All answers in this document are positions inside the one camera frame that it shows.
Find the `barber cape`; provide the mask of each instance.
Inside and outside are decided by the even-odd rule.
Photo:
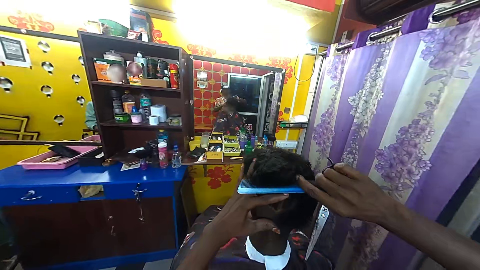
[[[170,270],[175,270],[190,250],[195,247],[204,227],[223,206],[210,206],[189,229],[183,244],[175,255]],[[309,239],[299,231],[292,231],[285,252],[278,256],[264,256],[251,244],[249,237],[233,237],[219,249],[208,265],[209,270],[331,270],[330,261],[319,248],[314,248],[305,261]]]

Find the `white collar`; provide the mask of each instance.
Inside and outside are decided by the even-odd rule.
[[[282,255],[268,256],[258,252],[250,242],[250,236],[247,236],[245,242],[245,249],[247,251],[248,258],[259,263],[265,264],[265,270],[282,270],[287,266],[290,259],[290,243],[287,241],[287,247]]]

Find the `pink tray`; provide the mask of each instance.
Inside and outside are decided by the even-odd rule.
[[[100,134],[95,134],[95,135],[85,137],[81,139],[79,142],[92,142],[92,141],[101,142],[102,140],[100,139]]]
[[[59,170],[65,169],[73,164],[77,163],[79,157],[85,155],[86,153],[92,152],[97,149],[98,146],[67,146],[73,150],[80,152],[80,155],[73,158],[62,158],[57,162],[41,162],[45,159],[56,156],[55,152],[48,151],[46,153],[36,155],[31,158],[17,162],[17,165],[22,166],[26,170]]]

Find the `neck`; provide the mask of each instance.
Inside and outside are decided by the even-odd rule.
[[[288,234],[276,234],[272,231],[258,232],[250,235],[250,242],[262,255],[282,255],[287,248]]]

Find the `red tile wall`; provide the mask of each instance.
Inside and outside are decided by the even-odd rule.
[[[197,72],[207,72],[207,88],[197,86]],[[193,107],[194,122],[196,129],[201,127],[212,127],[215,122],[216,113],[213,113],[215,99],[221,96],[222,85],[228,82],[228,73],[240,73],[250,75],[264,75],[268,70],[259,70],[240,66],[231,66],[215,62],[193,60]]]

